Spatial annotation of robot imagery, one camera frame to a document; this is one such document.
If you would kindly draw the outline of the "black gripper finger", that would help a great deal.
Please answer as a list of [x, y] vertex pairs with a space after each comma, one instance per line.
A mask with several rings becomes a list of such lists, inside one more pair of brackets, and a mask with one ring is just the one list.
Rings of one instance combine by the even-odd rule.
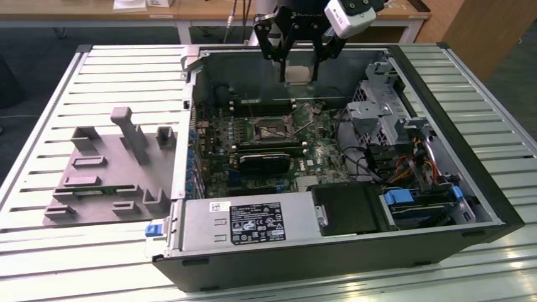
[[258, 14], [253, 30], [263, 58], [279, 64], [279, 82], [283, 82], [286, 58], [295, 41], [295, 19], [290, 8], [275, 6], [270, 14]]
[[327, 59], [335, 59], [338, 57], [338, 54], [344, 47], [346, 39], [332, 35], [326, 44], [322, 43], [320, 37], [315, 37], [311, 40], [311, 43], [314, 47], [314, 56], [311, 59], [311, 80], [315, 81], [318, 78], [319, 63]]

